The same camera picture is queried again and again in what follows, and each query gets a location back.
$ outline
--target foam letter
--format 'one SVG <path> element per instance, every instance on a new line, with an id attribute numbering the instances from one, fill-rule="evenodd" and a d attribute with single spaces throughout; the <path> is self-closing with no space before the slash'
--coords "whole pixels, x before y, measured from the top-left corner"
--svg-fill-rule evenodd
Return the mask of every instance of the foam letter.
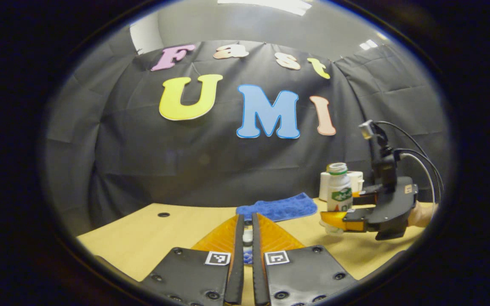
<path id="1" fill-rule="evenodd" d="M 217 91 L 217 82 L 222 80 L 221 75 L 203 75 L 198 77 L 202 82 L 200 99 L 194 105 L 182 105 L 181 96 L 185 85 L 190 82 L 189 77 L 171 78 L 165 81 L 164 93 L 160 99 L 160 114 L 169 120 L 189 120 L 208 113 L 214 105 Z"/>
<path id="2" fill-rule="evenodd" d="M 158 64 L 152 67 L 150 71 L 162 70 L 175 66 L 173 58 L 175 58 L 175 60 L 182 60 L 186 55 L 186 50 L 192 51 L 195 48 L 196 46 L 194 45 L 186 45 L 164 49 L 164 53 L 160 60 L 158 60 Z"/>
<path id="3" fill-rule="evenodd" d="M 313 69 L 315 69 L 315 72 L 317 72 L 320 76 L 323 78 L 330 78 L 330 75 L 324 71 L 326 66 L 321 64 L 317 58 L 308 58 L 308 62 L 313 64 Z"/>
<path id="4" fill-rule="evenodd" d="M 298 95 L 291 91 L 281 91 L 273 106 L 262 88 L 256 85 L 240 85 L 237 90 L 243 94 L 243 124 L 237 129 L 241 138 L 256 138 L 260 130 L 256 127 L 256 116 L 270 137 L 280 120 L 277 135 L 280 138 L 298 138 L 300 131 L 296 125 L 296 101 Z"/>
<path id="5" fill-rule="evenodd" d="M 332 125 L 330 114 L 328 113 L 328 100 L 323 97 L 311 96 L 309 97 L 311 102 L 315 104 L 317 109 L 317 117 L 319 117 L 319 126 L 317 126 L 317 132 L 321 135 L 334 135 L 336 129 Z"/>
<path id="6" fill-rule="evenodd" d="M 214 58 L 229 58 L 229 57 L 245 57 L 249 52 L 245 50 L 243 45 L 226 45 L 217 48 L 217 52 L 213 54 Z"/>
<path id="7" fill-rule="evenodd" d="M 299 70 L 300 64 L 296 62 L 296 58 L 289 54 L 282 54 L 281 52 L 277 52 L 276 54 L 276 62 L 281 66 L 289 69 Z"/>

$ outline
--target letter m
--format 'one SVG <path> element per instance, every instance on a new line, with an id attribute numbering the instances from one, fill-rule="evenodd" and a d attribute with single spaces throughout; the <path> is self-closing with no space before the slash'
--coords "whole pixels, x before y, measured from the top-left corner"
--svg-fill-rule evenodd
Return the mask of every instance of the letter m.
<path id="1" fill-rule="evenodd" d="M 237 129 L 241 138 L 256 138 L 260 129 L 256 127 L 256 116 L 268 137 L 273 134 L 280 121 L 277 135 L 280 138 L 298 138 L 300 131 L 296 124 L 296 101 L 298 95 L 291 91 L 281 91 L 271 105 L 262 88 L 256 85 L 240 85 L 237 90 L 243 94 L 243 124 Z"/>

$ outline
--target plastic bottle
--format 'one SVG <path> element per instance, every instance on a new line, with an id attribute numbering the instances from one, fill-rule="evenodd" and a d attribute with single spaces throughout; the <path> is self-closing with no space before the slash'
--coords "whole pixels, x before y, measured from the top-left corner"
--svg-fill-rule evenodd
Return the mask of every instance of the plastic bottle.
<path id="1" fill-rule="evenodd" d="M 326 171 L 330 173 L 328 180 L 327 207 L 328 211 L 347 211 L 353 206 L 353 195 L 350 178 L 347 176 L 345 163 L 329 164 Z"/>

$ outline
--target green label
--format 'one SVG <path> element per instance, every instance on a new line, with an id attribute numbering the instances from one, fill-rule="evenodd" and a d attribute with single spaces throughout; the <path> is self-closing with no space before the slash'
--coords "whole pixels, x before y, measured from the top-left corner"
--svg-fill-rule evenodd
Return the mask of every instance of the green label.
<path id="1" fill-rule="evenodd" d="M 336 191 L 336 192 L 332 193 L 332 199 L 336 200 L 338 202 L 343 202 L 352 196 L 353 196 L 353 193 L 350 190 L 350 188 L 344 188 L 340 191 Z"/>

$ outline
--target wooden table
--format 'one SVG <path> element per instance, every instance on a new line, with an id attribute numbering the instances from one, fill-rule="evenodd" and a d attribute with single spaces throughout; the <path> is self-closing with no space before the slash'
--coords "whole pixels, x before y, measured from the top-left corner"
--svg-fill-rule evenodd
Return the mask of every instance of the wooden table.
<path id="1" fill-rule="evenodd" d="M 328 236 L 319 225 L 319 211 L 326 211 L 326 202 L 317 198 L 313 201 L 319 207 L 314 215 L 277 224 L 305 246 L 325 246 L 355 279 L 365 277 L 394 254 L 407 249 L 423 230 L 408 227 L 402 238 L 385 241 L 376 241 L 375 232 L 346 232 L 338 237 Z M 80 235 L 78 240 L 93 255 L 105 258 L 133 279 L 142 281 L 171 248 L 191 248 L 220 223 L 233 217 L 235 210 L 235 207 L 151 204 L 111 224 Z M 158 217 L 158 213 L 162 212 L 169 213 L 169 217 Z M 245 266 L 242 305 L 254 306 L 251 266 Z"/>

